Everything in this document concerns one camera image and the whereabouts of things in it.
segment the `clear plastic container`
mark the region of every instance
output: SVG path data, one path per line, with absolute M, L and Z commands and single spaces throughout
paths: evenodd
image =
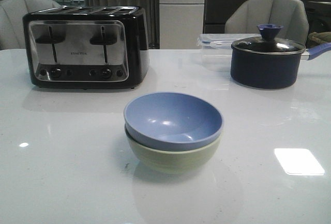
M 232 42 L 260 34 L 200 34 L 197 46 L 200 46 L 201 63 L 208 70 L 230 72 Z

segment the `chair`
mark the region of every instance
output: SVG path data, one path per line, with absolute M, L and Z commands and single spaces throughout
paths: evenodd
M 248 0 L 227 20 L 225 33 L 259 33 L 258 24 L 282 25 L 277 37 L 306 43 L 309 24 L 300 0 Z
M 59 7 L 53 0 L 3 0 L 0 2 L 0 50 L 25 49 L 22 18 L 25 14 Z

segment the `black toaster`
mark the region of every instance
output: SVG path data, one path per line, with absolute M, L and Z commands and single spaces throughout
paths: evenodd
M 48 88 L 134 88 L 148 70 L 145 10 L 67 7 L 23 17 L 33 84 Z

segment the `white cabinet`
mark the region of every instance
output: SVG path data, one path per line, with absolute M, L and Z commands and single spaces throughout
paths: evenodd
M 197 49 L 204 0 L 160 0 L 160 48 Z

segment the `pot lid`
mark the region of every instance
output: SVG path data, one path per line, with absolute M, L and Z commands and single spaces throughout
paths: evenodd
M 306 49 L 303 44 L 298 42 L 275 38 L 282 26 L 262 24 L 259 25 L 258 28 L 262 37 L 249 37 L 236 40 L 232 43 L 232 48 L 269 55 L 303 53 Z

